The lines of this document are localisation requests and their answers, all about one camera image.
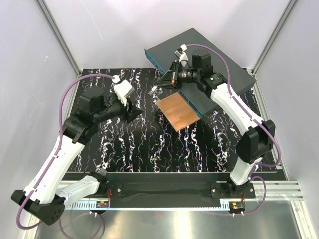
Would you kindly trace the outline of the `clear network plug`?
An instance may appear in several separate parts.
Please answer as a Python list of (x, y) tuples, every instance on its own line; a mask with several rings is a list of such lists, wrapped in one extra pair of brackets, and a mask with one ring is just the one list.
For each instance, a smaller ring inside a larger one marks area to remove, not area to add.
[(151, 96), (157, 90), (157, 88), (158, 88), (157, 86), (153, 86), (148, 94)]

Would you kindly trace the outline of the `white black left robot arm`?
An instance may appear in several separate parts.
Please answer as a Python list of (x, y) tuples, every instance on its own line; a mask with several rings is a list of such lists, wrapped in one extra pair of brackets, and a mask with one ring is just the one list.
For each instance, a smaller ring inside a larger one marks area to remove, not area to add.
[(82, 198), (103, 197), (108, 190), (106, 172), (90, 172), (79, 181), (58, 188), (73, 160), (98, 132), (99, 124), (119, 118), (133, 121), (143, 111), (130, 99), (132, 86), (114, 86), (114, 92), (105, 97), (101, 88), (89, 88), (78, 99), (77, 110), (63, 123), (57, 142), (34, 179), (23, 189), (15, 190), (11, 199), (22, 210), (48, 226), (60, 219), (64, 210)]

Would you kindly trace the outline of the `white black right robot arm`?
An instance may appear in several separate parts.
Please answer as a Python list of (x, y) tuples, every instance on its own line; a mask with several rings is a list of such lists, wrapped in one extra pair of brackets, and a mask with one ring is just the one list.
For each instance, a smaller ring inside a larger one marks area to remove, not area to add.
[(230, 85), (230, 75), (215, 72), (211, 62), (212, 49), (202, 46), (193, 51), (192, 64), (186, 54), (187, 45), (175, 51), (169, 70), (154, 85), (168, 89), (180, 89), (184, 84), (196, 84), (209, 99), (217, 103), (232, 119), (240, 131), (241, 138), (236, 145), (238, 159), (227, 181), (220, 187), (221, 192), (230, 197), (240, 197), (252, 180), (251, 175), (262, 159), (275, 148), (278, 153), (277, 166), (281, 152), (275, 140), (275, 123), (264, 120), (254, 113), (235, 93)]

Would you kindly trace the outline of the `black marble pattern mat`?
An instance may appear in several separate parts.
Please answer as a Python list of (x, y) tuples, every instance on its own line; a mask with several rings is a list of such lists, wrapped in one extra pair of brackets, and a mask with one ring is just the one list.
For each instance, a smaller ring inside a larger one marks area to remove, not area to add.
[(100, 124), (96, 135), (71, 163), (70, 172), (104, 168), (109, 172), (227, 172), (237, 161), (235, 147), (240, 133), (223, 111), (176, 131), (157, 106), (172, 94), (169, 89), (151, 92), (160, 72), (153, 68), (84, 69), (88, 79), (79, 83), (76, 93), (99, 87), (106, 96), (113, 92), (111, 75), (128, 80), (133, 98), (142, 110), (127, 124), (115, 118)]

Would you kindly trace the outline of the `brown wooden board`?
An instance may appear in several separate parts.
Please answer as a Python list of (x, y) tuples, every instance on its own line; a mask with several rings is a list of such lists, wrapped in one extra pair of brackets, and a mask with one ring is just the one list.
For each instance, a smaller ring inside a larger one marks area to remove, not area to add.
[(157, 101), (157, 106), (175, 131), (180, 131), (200, 120), (197, 113), (179, 93), (171, 94)]

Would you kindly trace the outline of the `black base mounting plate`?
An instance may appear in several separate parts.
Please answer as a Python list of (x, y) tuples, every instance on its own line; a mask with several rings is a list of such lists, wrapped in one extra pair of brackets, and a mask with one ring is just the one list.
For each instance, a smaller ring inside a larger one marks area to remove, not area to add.
[(252, 183), (232, 186), (229, 173), (109, 173), (110, 208), (213, 209), (223, 200), (254, 199)]

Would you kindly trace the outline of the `dark grey network switch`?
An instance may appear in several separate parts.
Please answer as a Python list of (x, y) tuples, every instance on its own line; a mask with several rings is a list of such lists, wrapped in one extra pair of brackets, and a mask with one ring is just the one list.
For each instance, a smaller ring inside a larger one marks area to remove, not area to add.
[[(164, 74), (169, 70), (172, 62), (178, 59), (174, 52), (183, 44), (204, 45), (222, 56), (225, 61), (222, 61), (215, 53), (210, 52), (213, 70), (227, 77), (226, 66), (228, 66), (231, 87), (236, 94), (242, 95), (253, 88), (256, 80), (194, 28), (146, 49), (145, 55), (153, 66)], [(207, 118), (214, 111), (220, 109), (215, 102), (197, 88), (196, 84), (184, 84), (177, 92), (192, 107), (200, 119)]]

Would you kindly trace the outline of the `aluminium rail frame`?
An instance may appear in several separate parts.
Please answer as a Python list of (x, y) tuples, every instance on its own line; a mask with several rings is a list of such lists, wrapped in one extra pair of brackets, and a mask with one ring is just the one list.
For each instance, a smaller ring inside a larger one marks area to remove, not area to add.
[[(68, 186), (75, 181), (62, 181), (58, 189)], [(264, 184), (261, 180), (253, 181), (254, 192), (257, 199), (264, 195)], [(266, 201), (302, 201), (304, 198), (297, 181), (265, 181)]]

